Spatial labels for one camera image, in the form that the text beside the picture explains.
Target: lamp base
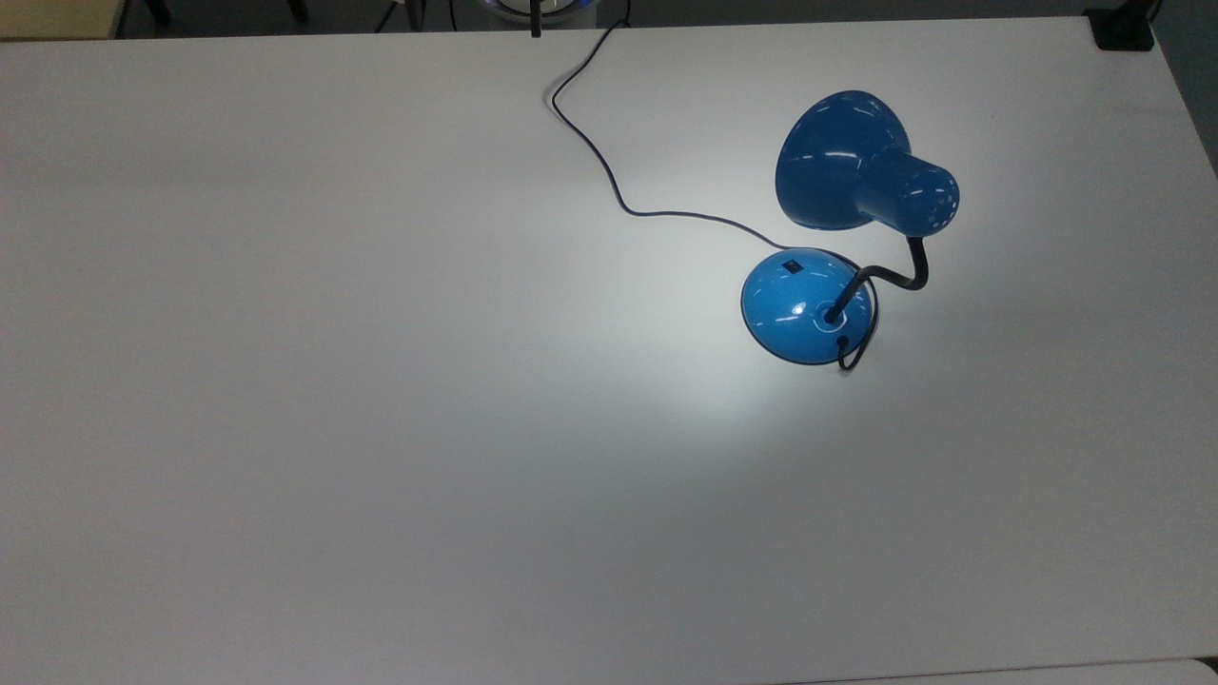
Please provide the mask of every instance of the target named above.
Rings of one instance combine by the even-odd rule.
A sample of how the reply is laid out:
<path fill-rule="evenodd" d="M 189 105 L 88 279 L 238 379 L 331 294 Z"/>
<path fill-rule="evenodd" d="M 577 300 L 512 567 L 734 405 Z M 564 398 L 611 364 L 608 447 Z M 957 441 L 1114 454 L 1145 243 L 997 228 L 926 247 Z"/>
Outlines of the lamp base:
<path fill-rule="evenodd" d="M 859 347 L 875 327 L 876 305 L 860 288 L 833 323 L 825 313 L 856 273 L 840 257 L 811 247 L 770 255 L 744 279 L 741 312 L 749 333 L 777 357 L 799 364 L 827 364 Z"/>

